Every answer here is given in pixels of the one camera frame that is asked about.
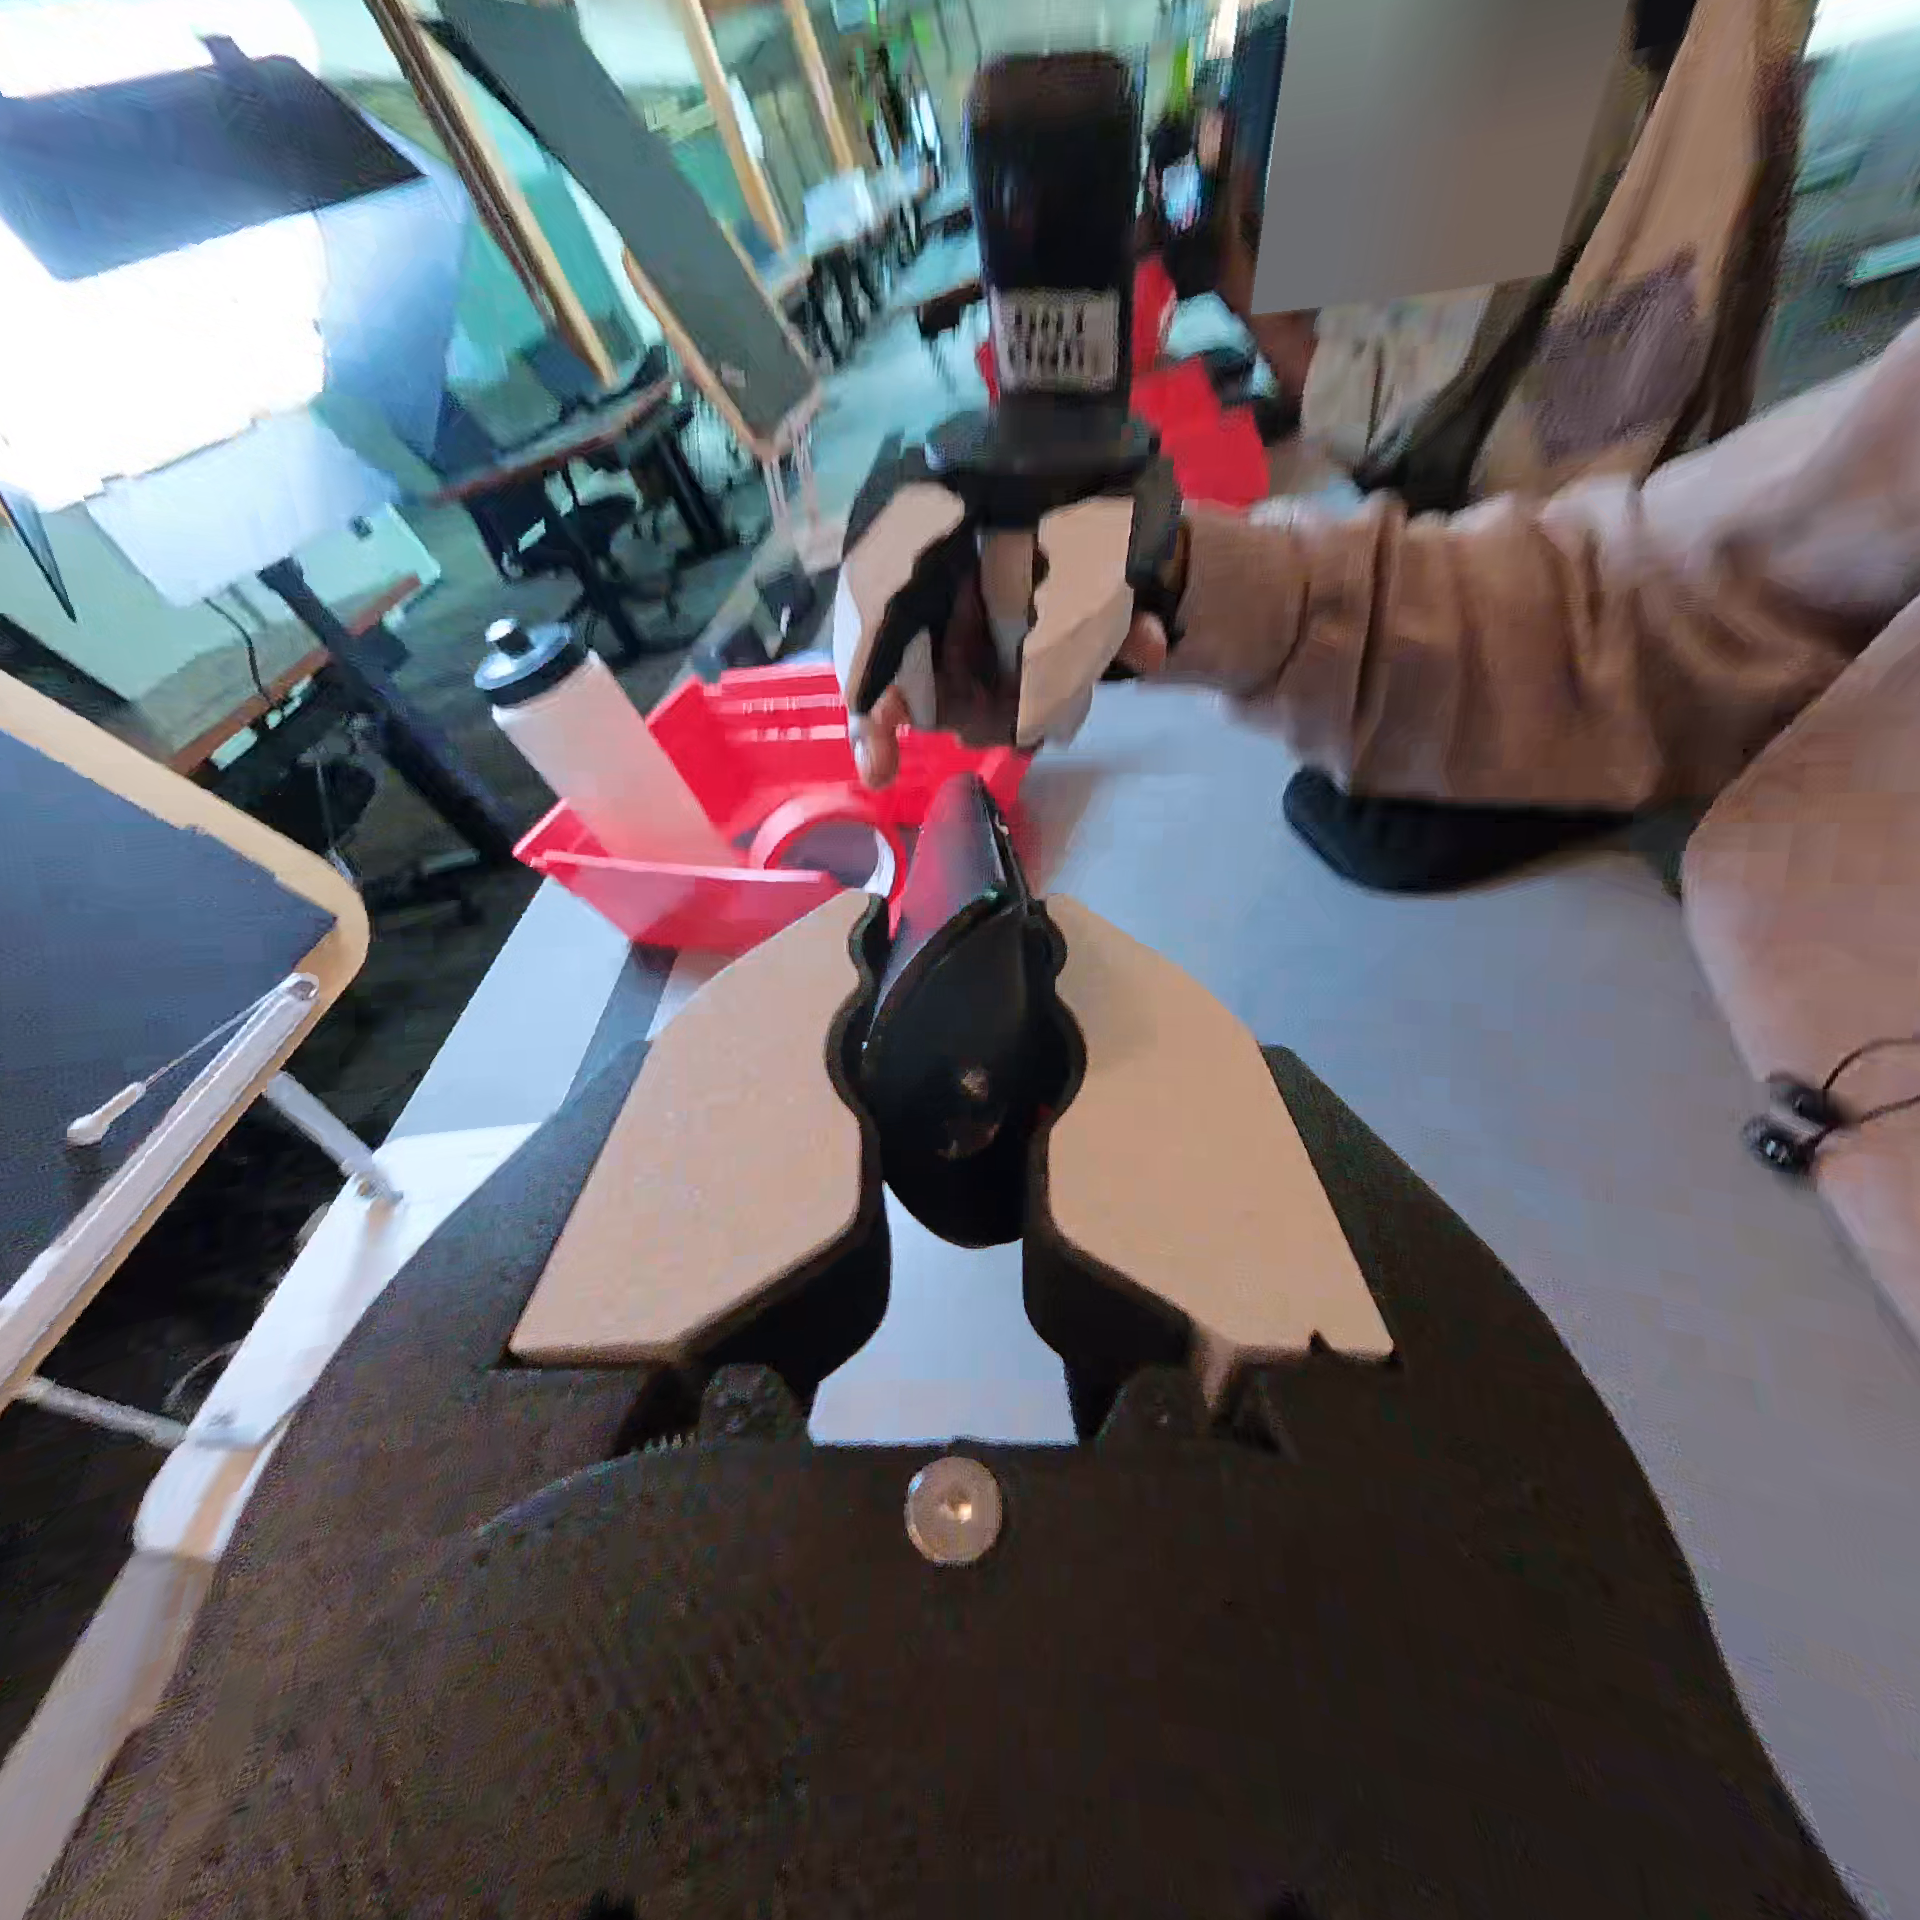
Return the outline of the black board with wooden edge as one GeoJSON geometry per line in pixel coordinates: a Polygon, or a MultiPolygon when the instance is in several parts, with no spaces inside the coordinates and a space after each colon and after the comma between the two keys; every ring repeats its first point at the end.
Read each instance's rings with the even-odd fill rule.
{"type": "Polygon", "coordinates": [[[2,1400],[264,1099],[369,953],[347,877],[2,676],[2,1400]]]}
{"type": "Polygon", "coordinates": [[[777,467],[824,383],[735,232],[592,55],[573,10],[441,4],[493,95],[558,160],[617,232],[636,295],[736,445],[777,467]]]}

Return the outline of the black remote control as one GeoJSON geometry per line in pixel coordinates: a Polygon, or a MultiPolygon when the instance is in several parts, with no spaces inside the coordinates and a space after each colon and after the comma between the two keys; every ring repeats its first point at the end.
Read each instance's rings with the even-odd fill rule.
{"type": "Polygon", "coordinates": [[[882,1180],[934,1238],[1023,1238],[1028,1160],[1059,1091],[1051,935],[988,787],[926,806],[876,986],[857,1081],[882,1180]]]}

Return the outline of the wooden office desk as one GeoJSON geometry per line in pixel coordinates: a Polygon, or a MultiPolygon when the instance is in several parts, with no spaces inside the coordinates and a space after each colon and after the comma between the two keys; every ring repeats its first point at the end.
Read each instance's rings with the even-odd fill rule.
{"type": "Polygon", "coordinates": [[[584,497],[632,486],[640,515],[671,512],[685,533],[685,552],[674,552],[664,565],[679,580],[679,601],[626,601],[608,612],[564,620],[580,622],[592,636],[608,641],[617,665],[679,651],[685,650],[679,630],[685,565],[713,561],[735,545],[716,497],[685,455],[685,425],[688,403],[679,398],[671,377],[643,383],[599,403],[573,403],[558,421],[520,445],[496,445],[470,408],[444,398],[435,504],[458,509],[457,502],[441,502],[441,491],[482,463],[532,472],[569,463],[573,486],[584,497]]]}

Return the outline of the black wired earphones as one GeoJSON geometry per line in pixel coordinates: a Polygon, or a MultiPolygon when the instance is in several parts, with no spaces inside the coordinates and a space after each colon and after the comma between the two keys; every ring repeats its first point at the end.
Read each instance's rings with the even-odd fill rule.
{"type": "Polygon", "coordinates": [[[1744,1153],[1789,1180],[1807,1180],[1816,1157],[1833,1143],[1868,1129],[1885,1116],[1915,1111],[1915,1092],[1858,1106],[1842,1099],[1854,1069],[1880,1058],[1915,1054],[1915,1031],[1881,1036],[1846,1048],[1825,1074],[1768,1073],[1763,1111],[1743,1123],[1744,1153]]]}

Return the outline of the red tape roll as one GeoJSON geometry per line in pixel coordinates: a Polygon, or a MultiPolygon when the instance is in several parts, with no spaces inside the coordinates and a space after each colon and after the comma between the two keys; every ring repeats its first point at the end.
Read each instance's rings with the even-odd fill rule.
{"type": "Polygon", "coordinates": [[[845,890],[857,885],[894,902],[904,877],[904,844],[863,787],[808,787],[755,826],[747,868],[818,871],[845,890]]]}

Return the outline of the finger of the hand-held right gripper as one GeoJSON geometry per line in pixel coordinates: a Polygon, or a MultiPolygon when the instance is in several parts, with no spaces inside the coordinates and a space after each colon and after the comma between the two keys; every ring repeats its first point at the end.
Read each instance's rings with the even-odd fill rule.
{"type": "Polygon", "coordinates": [[[1088,497],[1042,515],[1039,585],[1019,641],[1019,754],[1071,743],[1084,722],[1093,686],[1133,622],[1131,545],[1131,497],[1088,497]]]}
{"type": "Polygon", "coordinates": [[[968,504],[910,481],[850,528],[829,612],[829,661],[852,720],[895,690],[907,722],[936,720],[936,641],[975,572],[968,504]]]}

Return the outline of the white water bottle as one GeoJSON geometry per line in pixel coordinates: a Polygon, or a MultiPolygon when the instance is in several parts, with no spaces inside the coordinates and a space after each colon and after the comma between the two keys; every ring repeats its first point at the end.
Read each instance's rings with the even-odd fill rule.
{"type": "Polygon", "coordinates": [[[740,868],[640,708],[569,622],[485,627],[475,695],[493,728],[617,861],[740,868]]]}

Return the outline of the studio softbox light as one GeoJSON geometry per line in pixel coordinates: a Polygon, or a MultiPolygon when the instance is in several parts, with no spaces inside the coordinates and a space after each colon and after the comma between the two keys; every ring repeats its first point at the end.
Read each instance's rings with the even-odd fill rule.
{"type": "Polygon", "coordinates": [[[435,486],[470,232],[293,4],[2,4],[2,614],[132,708],[254,592],[496,865],[402,650],[309,576],[435,486]]]}

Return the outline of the person's right forearm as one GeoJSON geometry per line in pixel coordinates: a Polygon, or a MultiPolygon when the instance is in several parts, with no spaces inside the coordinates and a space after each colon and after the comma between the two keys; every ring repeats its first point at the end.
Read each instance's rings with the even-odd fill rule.
{"type": "Polygon", "coordinates": [[[1640,812],[1915,627],[1915,326],[1649,480],[1458,515],[1186,515],[1162,678],[1355,795],[1640,812]]]}

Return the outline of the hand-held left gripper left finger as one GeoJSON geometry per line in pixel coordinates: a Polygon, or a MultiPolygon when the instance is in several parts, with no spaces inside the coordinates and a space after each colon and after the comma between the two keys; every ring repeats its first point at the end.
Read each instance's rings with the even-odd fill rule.
{"type": "Polygon", "coordinates": [[[680,1364],[863,1207],[829,1078],[877,898],[841,890],[674,1002],[511,1330],[524,1364],[680,1364]]]}

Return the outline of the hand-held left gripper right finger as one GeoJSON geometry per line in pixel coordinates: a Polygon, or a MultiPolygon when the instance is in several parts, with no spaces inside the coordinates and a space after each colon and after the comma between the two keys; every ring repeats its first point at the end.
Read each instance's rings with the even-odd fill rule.
{"type": "Polygon", "coordinates": [[[1084,1069],[1044,1144],[1044,1220],[1167,1310],[1194,1372],[1383,1364],[1383,1322],[1251,1031],[1162,953],[1050,898],[1084,1069]]]}

